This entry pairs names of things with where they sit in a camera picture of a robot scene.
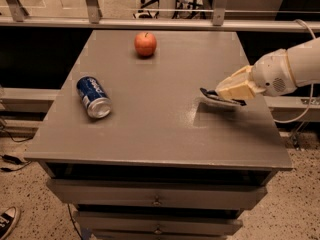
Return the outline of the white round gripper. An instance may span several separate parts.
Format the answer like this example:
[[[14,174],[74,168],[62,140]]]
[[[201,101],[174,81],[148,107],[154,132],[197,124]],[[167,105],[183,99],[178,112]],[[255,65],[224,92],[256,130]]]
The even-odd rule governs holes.
[[[253,67],[246,65],[240,68],[220,82],[215,92],[225,100],[249,100],[260,93],[275,97],[296,89],[287,51],[279,49],[262,56]]]

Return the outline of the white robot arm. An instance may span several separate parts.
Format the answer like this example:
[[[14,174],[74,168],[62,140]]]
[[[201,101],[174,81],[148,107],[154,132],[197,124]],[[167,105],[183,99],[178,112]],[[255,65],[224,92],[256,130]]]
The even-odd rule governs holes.
[[[281,96],[320,83],[320,38],[262,56],[220,82],[215,91],[226,100],[248,100],[257,94]]]

